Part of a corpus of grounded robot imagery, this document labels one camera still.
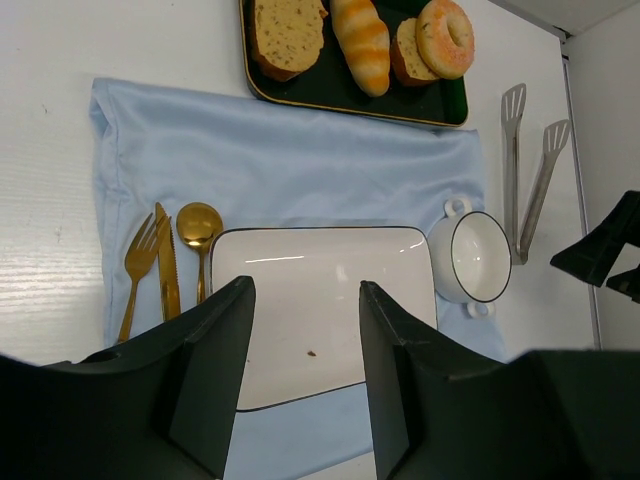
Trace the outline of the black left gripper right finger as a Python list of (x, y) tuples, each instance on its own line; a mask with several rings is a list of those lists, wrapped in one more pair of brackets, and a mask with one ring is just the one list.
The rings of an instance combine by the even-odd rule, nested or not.
[(639, 356), (534, 350), (501, 363), (360, 286), (380, 479), (635, 479)]

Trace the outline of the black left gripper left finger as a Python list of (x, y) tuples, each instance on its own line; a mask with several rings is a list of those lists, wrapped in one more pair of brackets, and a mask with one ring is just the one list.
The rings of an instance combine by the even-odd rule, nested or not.
[(255, 308), (239, 276), (78, 363), (1, 360), (5, 479), (220, 479)]

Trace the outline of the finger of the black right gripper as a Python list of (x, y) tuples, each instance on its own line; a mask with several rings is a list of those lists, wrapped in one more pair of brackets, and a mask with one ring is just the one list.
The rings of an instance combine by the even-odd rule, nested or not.
[(638, 286), (639, 267), (607, 278), (626, 245), (639, 247), (639, 192), (624, 193), (609, 215), (550, 265), (593, 286)]
[(640, 265), (635, 269), (611, 276), (606, 283), (609, 289), (629, 297), (633, 302), (640, 303)]

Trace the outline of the striped bread roll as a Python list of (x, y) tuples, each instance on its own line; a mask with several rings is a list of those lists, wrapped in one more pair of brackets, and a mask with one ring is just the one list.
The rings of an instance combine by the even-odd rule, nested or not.
[(369, 97), (390, 86), (391, 40), (388, 27), (369, 0), (330, 1), (332, 28), (351, 75)]

